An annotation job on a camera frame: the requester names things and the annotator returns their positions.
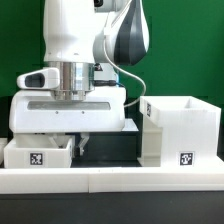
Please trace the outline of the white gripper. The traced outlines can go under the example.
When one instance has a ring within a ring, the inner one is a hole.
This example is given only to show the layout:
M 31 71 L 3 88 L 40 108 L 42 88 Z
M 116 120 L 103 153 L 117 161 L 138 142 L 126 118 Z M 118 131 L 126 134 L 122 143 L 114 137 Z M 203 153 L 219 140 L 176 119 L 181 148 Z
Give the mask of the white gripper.
M 122 87 L 96 87 L 83 101 L 56 100 L 52 91 L 21 90 L 12 99 L 9 127 L 14 134 L 54 133 L 48 139 L 54 148 L 64 148 L 66 136 L 81 133 L 78 144 L 84 154 L 90 134 L 118 132 L 125 126 Z

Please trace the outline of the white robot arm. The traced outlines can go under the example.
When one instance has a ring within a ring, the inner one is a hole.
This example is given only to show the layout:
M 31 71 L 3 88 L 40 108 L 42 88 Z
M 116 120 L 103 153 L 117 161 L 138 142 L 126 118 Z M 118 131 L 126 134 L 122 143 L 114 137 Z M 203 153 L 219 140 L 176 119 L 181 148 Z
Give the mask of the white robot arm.
M 126 90 L 109 78 L 149 48 L 142 0 L 45 0 L 44 62 L 20 75 L 9 127 L 18 149 L 59 151 L 79 133 L 125 126 Z

